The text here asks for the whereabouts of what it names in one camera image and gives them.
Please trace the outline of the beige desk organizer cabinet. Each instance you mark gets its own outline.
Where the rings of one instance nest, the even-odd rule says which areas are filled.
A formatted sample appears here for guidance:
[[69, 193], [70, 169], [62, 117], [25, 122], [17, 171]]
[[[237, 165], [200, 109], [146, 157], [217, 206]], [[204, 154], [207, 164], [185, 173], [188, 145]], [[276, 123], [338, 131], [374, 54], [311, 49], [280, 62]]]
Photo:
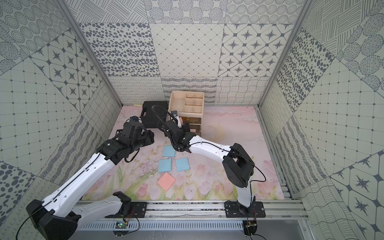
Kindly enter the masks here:
[[168, 111], [177, 111], [179, 117], [202, 118], [204, 105], [203, 92], [172, 91]]

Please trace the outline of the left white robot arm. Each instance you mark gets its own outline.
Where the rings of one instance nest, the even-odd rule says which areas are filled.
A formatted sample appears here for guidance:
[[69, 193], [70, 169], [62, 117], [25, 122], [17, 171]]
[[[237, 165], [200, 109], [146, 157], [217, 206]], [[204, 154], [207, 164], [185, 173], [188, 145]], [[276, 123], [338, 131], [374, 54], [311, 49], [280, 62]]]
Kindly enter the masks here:
[[33, 226], [46, 240], [68, 240], [76, 230], [104, 217], [125, 220], [137, 213], [130, 197], [115, 192], [110, 197], [84, 207], [77, 207], [80, 198], [121, 160], [126, 160], [141, 147], [152, 145], [152, 131], [140, 134], [119, 133], [102, 143], [68, 181], [43, 200], [32, 200], [26, 207]]

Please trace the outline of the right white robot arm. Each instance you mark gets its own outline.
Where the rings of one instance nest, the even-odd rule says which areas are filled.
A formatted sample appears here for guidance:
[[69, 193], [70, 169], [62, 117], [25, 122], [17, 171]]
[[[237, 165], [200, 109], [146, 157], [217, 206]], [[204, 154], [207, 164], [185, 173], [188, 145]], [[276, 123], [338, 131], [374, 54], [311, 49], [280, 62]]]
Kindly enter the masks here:
[[221, 163], [228, 180], [237, 188], [237, 202], [244, 208], [249, 208], [254, 198], [251, 194], [251, 177], [255, 164], [240, 144], [232, 146], [220, 145], [201, 138], [184, 127], [169, 120], [159, 121], [158, 128], [165, 133], [177, 152], [199, 154]]

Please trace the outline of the grey transparent drawer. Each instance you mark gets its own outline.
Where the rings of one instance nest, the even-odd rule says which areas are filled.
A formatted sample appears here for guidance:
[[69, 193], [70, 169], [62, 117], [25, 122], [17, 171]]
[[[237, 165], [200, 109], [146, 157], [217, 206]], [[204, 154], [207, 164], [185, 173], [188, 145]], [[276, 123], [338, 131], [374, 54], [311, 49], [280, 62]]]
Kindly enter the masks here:
[[182, 117], [184, 123], [189, 123], [190, 125], [201, 125], [202, 119], [196, 117]]

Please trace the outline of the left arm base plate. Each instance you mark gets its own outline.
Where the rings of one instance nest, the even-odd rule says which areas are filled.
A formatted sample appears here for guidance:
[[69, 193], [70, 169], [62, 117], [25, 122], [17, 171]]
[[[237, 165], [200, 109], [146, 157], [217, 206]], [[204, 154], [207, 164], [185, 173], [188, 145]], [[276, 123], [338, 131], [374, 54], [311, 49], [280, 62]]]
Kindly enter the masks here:
[[106, 218], [144, 218], [147, 210], [147, 205], [147, 202], [123, 203], [121, 209], [116, 214], [106, 216]]

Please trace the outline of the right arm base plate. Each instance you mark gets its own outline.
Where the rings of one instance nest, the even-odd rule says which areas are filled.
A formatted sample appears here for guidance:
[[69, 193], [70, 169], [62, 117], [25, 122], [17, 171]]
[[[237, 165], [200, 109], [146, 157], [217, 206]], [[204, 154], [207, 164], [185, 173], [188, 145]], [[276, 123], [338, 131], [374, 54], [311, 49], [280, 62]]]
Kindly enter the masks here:
[[249, 207], [238, 202], [226, 201], [224, 208], [227, 218], [265, 218], [266, 212], [262, 202], [253, 201]]

